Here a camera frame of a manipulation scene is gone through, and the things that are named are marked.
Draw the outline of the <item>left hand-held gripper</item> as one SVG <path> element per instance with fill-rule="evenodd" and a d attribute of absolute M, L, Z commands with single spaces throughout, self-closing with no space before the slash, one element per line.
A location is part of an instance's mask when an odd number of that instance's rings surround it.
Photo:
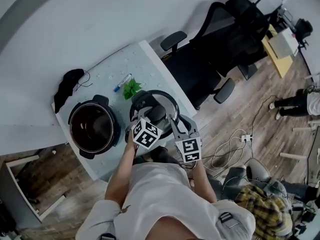
<path fill-rule="evenodd" d="M 161 137 L 163 131 L 170 130 L 170 120 L 164 116 L 159 122 L 159 128 L 145 119 L 152 110 L 151 106 L 141 108 L 131 118 L 130 126 L 125 130 L 125 142 L 132 140 L 136 145 L 149 150 Z"/>

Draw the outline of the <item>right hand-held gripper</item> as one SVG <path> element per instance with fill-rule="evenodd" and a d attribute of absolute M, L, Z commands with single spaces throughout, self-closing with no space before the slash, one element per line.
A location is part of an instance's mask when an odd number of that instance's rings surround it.
<path fill-rule="evenodd" d="M 170 119 L 172 133 L 174 135 L 175 146 L 184 163 L 196 162 L 202 159 L 202 141 L 198 132 L 196 122 L 186 115 L 179 115 L 188 133 L 181 132 L 178 124 Z"/>

